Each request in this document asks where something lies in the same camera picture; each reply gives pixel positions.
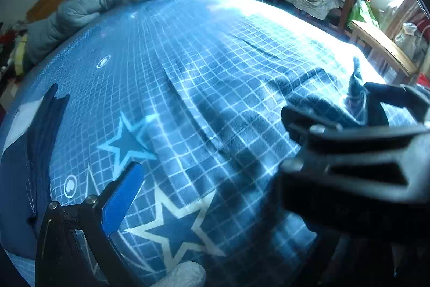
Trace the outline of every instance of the grid pattern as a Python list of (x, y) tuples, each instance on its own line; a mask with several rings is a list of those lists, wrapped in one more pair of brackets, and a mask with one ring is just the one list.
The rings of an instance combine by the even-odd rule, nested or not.
[(35, 287), (34, 282), (34, 260), (21, 258), (14, 254), (6, 252), (9, 259), (13, 262), (21, 276), (28, 282), (31, 287)]
[[(89, 166), (97, 191), (112, 180), (114, 154), (98, 146), (117, 134), (121, 113), (132, 125), (155, 114), (142, 140), (157, 160), (136, 159), (148, 173), (120, 230), (132, 269), (147, 285), (166, 274), (160, 244), (125, 231), (154, 220), (155, 186), (178, 208), (215, 190), (201, 228), (225, 256), (188, 250), (182, 261), (203, 265), (208, 286), (278, 285), (315, 238), (272, 191), (278, 164), (298, 151), (281, 108), (362, 126), (366, 81), (382, 80), (359, 49), (282, 10), (252, 0), (151, 0), (111, 11), (64, 43), (33, 70), (11, 111), (53, 83), (58, 96), (70, 94), (50, 166), (52, 198), (63, 205), (83, 201)], [(412, 122), (384, 108), (391, 125)], [(67, 198), (71, 174), (78, 188)]]

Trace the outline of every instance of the white star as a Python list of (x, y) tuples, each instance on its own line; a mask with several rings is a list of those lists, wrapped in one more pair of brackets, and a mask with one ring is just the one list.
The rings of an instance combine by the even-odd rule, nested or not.
[[(90, 181), (92, 182), (92, 185), (95, 188), (96, 194), (89, 194), (88, 193), (88, 186), (89, 186)], [(91, 166), (89, 164), (87, 167), (87, 186), (85, 187), (85, 198), (87, 198), (88, 195), (100, 195), (100, 191), (98, 190), (98, 187), (95, 184), (94, 175), (92, 174), (92, 169), (91, 169)]]
[[(212, 240), (206, 235), (206, 233), (200, 227), (205, 218), (206, 212), (209, 209), (212, 200), (215, 196), (215, 190), (205, 197), (197, 200), (196, 202), (190, 203), (189, 205), (178, 208), (174, 205), (174, 203), (158, 188), (155, 186), (154, 188), (154, 197), (155, 197), (155, 220), (149, 222), (147, 224), (143, 224), (140, 226), (136, 226), (135, 228), (126, 229), (127, 232), (130, 232), (136, 236), (146, 238), (147, 240), (151, 240), (154, 242), (158, 242), (161, 244), (161, 249), (163, 251), (164, 257), (164, 265), (166, 266), (167, 271), (170, 271), (175, 266), (177, 266), (181, 259), (184, 257), (184, 254), (187, 250), (194, 250), (196, 252), (205, 252), (207, 254), (212, 254), (214, 256), (225, 256), (224, 252), (220, 250)], [(163, 236), (154, 235), (153, 233), (148, 232), (148, 230), (156, 228), (158, 226), (164, 225), (163, 218), (163, 206), (164, 205), (169, 212), (171, 212), (177, 219), (183, 218), (184, 216), (191, 214), (193, 212), (199, 211), (199, 214), (191, 226), (191, 230), (196, 233), (196, 235), (202, 240), (204, 246), (191, 243), (191, 242), (183, 242), (173, 257), (170, 250), (169, 239)]]
[(122, 233), (120, 233), (118, 231), (118, 234), (121, 238), (121, 240), (123, 241), (124, 245), (130, 250), (130, 255), (138, 262), (135, 262), (133, 260), (131, 260), (128, 256), (124, 255), (123, 253), (121, 253), (121, 255), (123, 256), (123, 258), (129, 263), (129, 264), (133, 264), (134, 266), (138, 267), (139, 269), (142, 270), (146, 270), (149, 271), (151, 273), (155, 273), (154, 269), (152, 269), (147, 262), (145, 262), (141, 256), (139, 254), (136, 253), (136, 251), (133, 249), (133, 247), (131, 246), (130, 243), (128, 243), (128, 241), (126, 240), (126, 238), (123, 236)]
[(90, 264), (91, 272), (95, 276), (95, 273), (98, 269), (98, 263), (96, 262), (94, 256), (92, 255), (87, 238), (85, 237), (85, 235), (82, 235), (82, 236), (83, 236), (83, 239), (85, 240), (84, 246), (85, 246), (85, 250), (87, 251), (87, 259)]
[[(104, 144), (97, 146), (99, 149), (115, 153), (115, 160), (114, 160), (113, 174), (112, 174), (113, 180), (116, 180), (119, 177), (119, 175), (121, 174), (122, 170), (124, 169), (124, 167), (126, 166), (126, 164), (128, 163), (131, 157), (148, 159), (148, 160), (156, 160), (156, 156), (152, 152), (147, 150), (147, 148), (145, 147), (145, 144), (141, 139), (142, 134), (145, 131), (145, 126), (149, 122), (153, 121), (155, 118), (156, 118), (156, 115), (149, 115), (143, 118), (143, 120), (141, 120), (139, 123), (132, 126), (131, 123), (127, 120), (124, 113), (121, 112), (121, 118), (120, 118), (120, 123), (118, 125), (117, 134), (113, 138), (107, 140)], [(121, 160), (120, 159), (121, 147), (115, 146), (115, 144), (116, 144), (116, 141), (119, 141), (122, 139), (124, 126), (131, 134), (133, 134), (137, 129), (141, 128), (137, 136), (134, 136), (136, 142), (139, 143), (140, 145), (138, 145), (139, 147), (137, 147), (139, 150), (127, 150), (127, 154)]]

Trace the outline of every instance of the blue star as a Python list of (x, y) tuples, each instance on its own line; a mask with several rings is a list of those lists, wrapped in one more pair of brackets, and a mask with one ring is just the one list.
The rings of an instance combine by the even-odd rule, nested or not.
[(148, 232), (154, 235), (163, 236), (169, 240), (170, 252), (175, 256), (183, 242), (204, 244), (202, 239), (191, 230), (197, 219), (199, 211), (195, 211), (181, 219), (176, 218), (165, 205), (162, 206), (164, 225), (149, 229)]
[(201, 228), (214, 196), (215, 191), (212, 191), (205, 197), (178, 208), (155, 186), (155, 219), (126, 231), (161, 244), (167, 271), (177, 266), (188, 250), (225, 256)]
[(104, 144), (98, 146), (99, 149), (115, 153), (112, 174), (113, 180), (118, 178), (131, 157), (140, 158), (142, 160), (156, 160), (156, 156), (148, 150), (141, 138), (147, 124), (155, 118), (155, 115), (149, 115), (132, 126), (126, 116), (121, 112), (117, 134)]

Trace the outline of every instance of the star print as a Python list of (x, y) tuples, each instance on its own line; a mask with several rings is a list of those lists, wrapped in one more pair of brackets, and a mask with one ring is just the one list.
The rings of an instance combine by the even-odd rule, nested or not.
[(115, 153), (113, 180), (119, 177), (131, 157), (142, 160), (156, 160), (156, 156), (148, 150), (142, 141), (142, 135), (146, 130), (146, 126), (155, 118), (156, 115), (149, 115), (132, 126), (121, 112), (117, 134), (104, 144), (98, 146), (99, 149)]
[(90, 264), (91, 272), (95, 276), (95, 273), (97, 272), (97, 269), (99, 269), (98, 263), (95, 260), (93, 254), (92, 254), (92, 251), (91, 251), (91, 249), (90, 249), (90, 247), (88, 245), (87, 238), (83, 234), (82, 234), (82, 237), (85, 240), (85, 243), (83, 245), (83, 247), (84, 247), (83, 251), (84, 251), (84, 254), (87, 256), (87, 261)]
[(215, 191), (183, 208), (178, 208), (156, 186), (154, 188), (155, 219), (126, 231), (160, 243), (167, 271), (177, 266), (188, 250), (225, 256), (201, 228), (214, 196)]
[(132, 264), (139, 269), (155, 273), (155, 270), (152, 269), (148, 263), (136, 253), (122, 233), (117, 231), (111, 235), (110, 239), (113, 241), (115, 247), (121, 252), (121, 255), (129, 264)]
[(85, 187), (85, 198), (87, 198), (88, 195), (100, 195), (100, 191), (95, 184), (94, 175), (89, 164), (87, 167), (87, 186)]

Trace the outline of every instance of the dark blue fabric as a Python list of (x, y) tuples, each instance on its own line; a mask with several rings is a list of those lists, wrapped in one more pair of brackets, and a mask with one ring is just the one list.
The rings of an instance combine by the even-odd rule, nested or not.
[(34, 216), (29, 186), (27, 134), (10, 145), (0, 164), (0, 239), (5, 250), (34, 259), (37, 239), (28, 219)]
[(37, 238), (51, 202), (49, 163), (68, 96), (53, 85), (28, 130), (10, 145), (0, 163), (0, 239), (10, 253), (34, 259)]
[(184, 241), (203, 244), (201, 238), (191, 229), (198, 214), (198, 212), (190, 213), (181, 218), (181, 220), (178, 220), (178, 218), (163, 206), (163, 218), (169, 225), (158, 226), (148, 231), (155, 235), (166, 237), (169, 240), (171, 253), (175, 256)]

